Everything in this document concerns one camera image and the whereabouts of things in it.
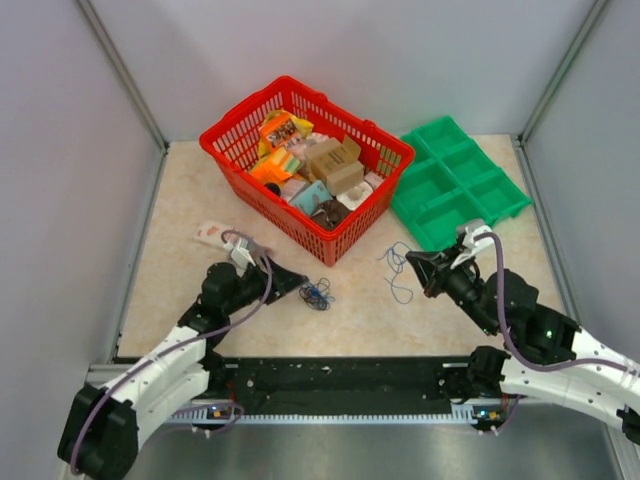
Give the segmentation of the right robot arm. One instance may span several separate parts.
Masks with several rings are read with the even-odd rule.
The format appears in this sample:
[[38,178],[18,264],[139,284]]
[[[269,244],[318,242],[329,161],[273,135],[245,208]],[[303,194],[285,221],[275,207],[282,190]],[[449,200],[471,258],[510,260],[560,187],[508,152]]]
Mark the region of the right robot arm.
[[639,366],[565,314],[538,301],[539,291],[499,261],[482,279],[459,251],[410,251],[428,298],[447,295],[502,348],[479,346],[466,368],[467,396],[530,397],[584,413],[639,441]]

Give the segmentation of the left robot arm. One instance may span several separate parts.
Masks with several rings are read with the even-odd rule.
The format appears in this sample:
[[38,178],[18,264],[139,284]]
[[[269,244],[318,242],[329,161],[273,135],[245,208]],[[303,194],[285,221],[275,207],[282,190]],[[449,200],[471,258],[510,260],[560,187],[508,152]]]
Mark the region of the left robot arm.
[[215,347],[245,307],[257,312],[299,289],[308,278],[270,257],[239,273],[229,262],[211,265],[195,302],[167,336],[128,370],[75,395],[57,456],[74,474],[124,478],[149,438],[190,400],[216,396],[227,374],[216,366]]

